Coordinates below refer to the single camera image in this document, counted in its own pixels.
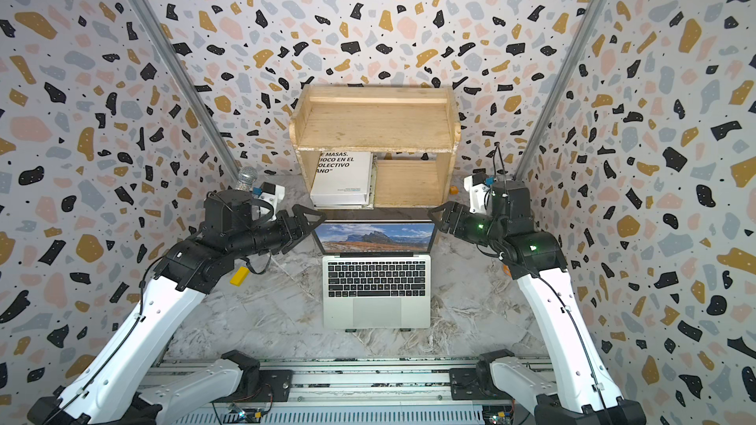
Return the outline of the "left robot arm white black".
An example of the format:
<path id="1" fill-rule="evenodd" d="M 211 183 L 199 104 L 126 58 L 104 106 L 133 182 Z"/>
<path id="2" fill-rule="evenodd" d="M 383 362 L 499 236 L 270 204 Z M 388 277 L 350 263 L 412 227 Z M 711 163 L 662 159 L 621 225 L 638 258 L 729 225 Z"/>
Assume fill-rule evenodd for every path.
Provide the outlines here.
<path id="1" fill-rule="evenodd" d="M 235 268 L 255 255 L 287 254 L 326 220 L 301 205 L 289 211 L 249 191 L 208 194 L 197 232 L 155 260 L 140 300 L 96 359 L 68 387 L 38 399 L 33 424 L 171 424 L 217 399 L 254 394 L 258 360 L 232 350 L 163 388 L 139 386 L 189 314 Z"/>

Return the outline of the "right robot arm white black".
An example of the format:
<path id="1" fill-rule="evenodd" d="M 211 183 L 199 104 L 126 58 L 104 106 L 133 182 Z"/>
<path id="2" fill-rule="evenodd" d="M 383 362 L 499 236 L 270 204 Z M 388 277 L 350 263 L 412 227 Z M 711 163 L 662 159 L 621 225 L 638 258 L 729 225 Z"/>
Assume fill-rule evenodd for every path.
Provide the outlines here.
<path id="1" fill-rule="evenodd" d="M 467 205 L 429 210 L 436 228 L 494 257 L 524 293 L 547 346 L 549 382 L 515 356 L 485 355 L 478 385 L 519 403 L 537 424 L 644 424 L 642 405 L 626 399 L 593 344 L 557 239 L 539 231 L 521 181 L 477 173 L 464 180 Z"/>

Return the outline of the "silver laptop computer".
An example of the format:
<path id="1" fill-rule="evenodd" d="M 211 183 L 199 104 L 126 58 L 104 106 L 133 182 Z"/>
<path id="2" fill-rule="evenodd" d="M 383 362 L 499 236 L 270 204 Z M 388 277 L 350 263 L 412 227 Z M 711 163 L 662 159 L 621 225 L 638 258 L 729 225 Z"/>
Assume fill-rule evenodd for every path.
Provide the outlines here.
<path id="1" fill-rule="evenodd" d="M 313 233 L 323 254 L 323 321 L 333 330 L 427 329 L 429 220 L 333 220 Z"/>

